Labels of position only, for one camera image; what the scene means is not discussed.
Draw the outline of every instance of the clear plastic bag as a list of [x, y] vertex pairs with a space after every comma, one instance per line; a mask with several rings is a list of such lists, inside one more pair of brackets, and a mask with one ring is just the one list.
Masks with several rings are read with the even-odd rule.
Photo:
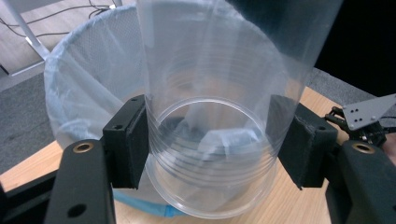
[[[80, 25], [46, 60], [46, 104], [62, 148], [100, 139], [108, 121], [130, 98], [144, 93], [141, 36], [135, 5], [118, 7]], [[157, 216], [182, 213], [143, 174], [139, 190], [115, 190], [115, 199]]]

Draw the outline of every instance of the floor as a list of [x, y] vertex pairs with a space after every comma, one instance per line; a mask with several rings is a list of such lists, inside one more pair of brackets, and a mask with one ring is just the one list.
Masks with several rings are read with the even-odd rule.
[[[111, 0], [95, 0], [95, 4], [112, 5]], [[57, 4], [24, 13], [27, 20], [36, 20], [62, 8], [88, 6], [89, 2], [65, 0]], [[84, 7], [79, 11], [69, 10], [58, 18], [43, 20], [32, 26], [34, 33], [70, 31], [88, 19], [93, 7]], [[0, 17], [9, 23], [14, 21], [5, 10]], [[45, 105], [44, 64], [23, 38], [12, 34], [6, 26], [0, 24], [0, 64], [10, 73], [21, 71], [24, 67], [38, 63], [19, 75], [7, 76], [0, 72], [0, 174], [23, 161], [54, 140]], [[48, 48], [53, 47], [62, 38], [61, 35], [43, 36], [40, 41]], [[340, 105], [375, 98], [344, 81], [317, 69], [311, 74], [307, 86], [327, 96]]]

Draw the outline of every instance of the table surface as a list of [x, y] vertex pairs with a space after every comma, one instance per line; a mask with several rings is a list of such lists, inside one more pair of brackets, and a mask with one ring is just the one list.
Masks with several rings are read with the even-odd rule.
[[[338, 106], [309, 88], [305, 88], [301, 103], [321, 117], [329, 113], [332, 106]], [[339, 132], [338, 142], [345, 140], [347, 135]], [[5, 191], [9, 191], [54, 171], [59, 167], [62, 152], [53, 142], [0, 175], [0, 183]], [[299, 190], [278, 162], [275, 184], [269, 196], [241, 216], [212, 220], [190, 216], [155, 217], [115, 201], [117, 223], [331, 223], [324, 195], [327, 184], [325, 181], [320, 189]]]

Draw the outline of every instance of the plastic bag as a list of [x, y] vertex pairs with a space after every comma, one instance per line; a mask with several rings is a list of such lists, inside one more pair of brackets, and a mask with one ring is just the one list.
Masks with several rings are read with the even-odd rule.
[[[94, 17], [55, 47], [44, 80], [50, 125], [62, 148], [100, 139], [122, 105], [144, 93], [141, 52], [134, 4]], [[157, 216], [182, 214], [157, 193], [145, 173], [139, 190], [114, 189], [114, 197]]]

